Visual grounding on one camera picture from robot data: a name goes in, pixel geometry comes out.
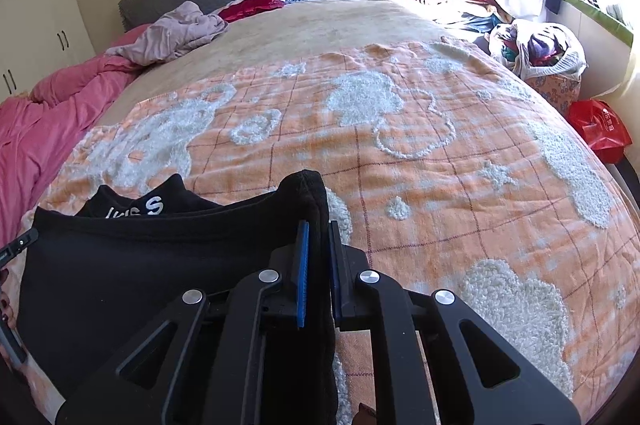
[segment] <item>white cabinet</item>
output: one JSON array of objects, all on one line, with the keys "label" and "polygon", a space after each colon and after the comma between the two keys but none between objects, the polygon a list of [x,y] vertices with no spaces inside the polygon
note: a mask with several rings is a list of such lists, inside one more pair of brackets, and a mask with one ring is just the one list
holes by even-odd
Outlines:
[{"label": "white cabinet", "polygon": [[0,100],[94,55],[76,0],[0,0]]}]

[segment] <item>red plastic bag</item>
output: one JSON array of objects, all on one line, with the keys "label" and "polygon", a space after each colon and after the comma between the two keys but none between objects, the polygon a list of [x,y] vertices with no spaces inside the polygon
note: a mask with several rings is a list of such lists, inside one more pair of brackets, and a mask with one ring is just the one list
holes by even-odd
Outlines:
[{"label": "red plastic bag", "polygon": [[567,121],[603,163],[618,163],[633,143],[622,120],[603,101],[575,101]]}]

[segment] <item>silver screw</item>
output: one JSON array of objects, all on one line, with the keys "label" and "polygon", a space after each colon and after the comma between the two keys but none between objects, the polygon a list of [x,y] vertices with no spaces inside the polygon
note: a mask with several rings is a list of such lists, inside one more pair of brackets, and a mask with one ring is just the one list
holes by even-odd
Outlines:
[{"label": "silver screw", "polygon": [[444,304],[445,306],[453,304],[453,302],[455,302],[456,300],[456,296],[447,290],[436,291],[436,294],[434,296],[440,304]]},{"label": "silver screw", "polygon": [[364,270],[360,274],[360,280],[362,282],[366,282],[367,284],[375,284],[380,280],[380,273],[373,270]]},{"label": "silver screw", "polygon": [[189,290],[182,294],[182,302],[185,304],[197,304],[202,300],[202,292],[200,290]]},{"label": "silver screw", "polygon": [[275,282],[278,280],[278,277],[280,277],[280,275],[276,270],[262,270],[258,275],[258,279],[266,283]]}]

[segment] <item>plaid blanket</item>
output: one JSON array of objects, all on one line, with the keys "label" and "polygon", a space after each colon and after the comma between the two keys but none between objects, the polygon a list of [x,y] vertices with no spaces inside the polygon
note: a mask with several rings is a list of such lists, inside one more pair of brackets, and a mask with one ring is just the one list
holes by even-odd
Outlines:
[{"label": "plaid blanket", "polygon": [[[470,44],[370,45],[143,101],[87,135],[40,205],[74,214],[101,183],[138,197],[174,172],[227,204],[303,168],[373,268],[458,293],[585,421],[605,402],[640,340],[640,221],[564,119]],[[4,286],[14,313],[23,265]],[[368,344],[338,334],[338,423],[374,406]],[[24,371],[52,419],[60,396],[33,358]]]}]

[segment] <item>mattress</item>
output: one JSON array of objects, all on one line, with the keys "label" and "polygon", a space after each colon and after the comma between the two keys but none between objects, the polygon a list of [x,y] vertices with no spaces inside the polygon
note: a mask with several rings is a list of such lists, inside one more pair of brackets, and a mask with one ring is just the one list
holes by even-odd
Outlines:
[{"label": "mattress", "polygon": [[[205,122],[180,127],[193,108]],[[175,140],[154,138],[167,123]],[[119,179],[132,160],[133,188]],[[103,182],[138,197],[176,171],[227,204],[303,168],[373,268],[458,293],[584,422],[604,404],[639,346],[640,219],[542,97],[410,0],[318,0],[231,24],[134,82],[40,206],[73,214]],[[23,265],[4,285],[16,312]],[[359,402],[374,407],[367,333],[338,334],[334,371],[350,423]],[[34,358],[24,374],[53,420],[62,398]]]}]

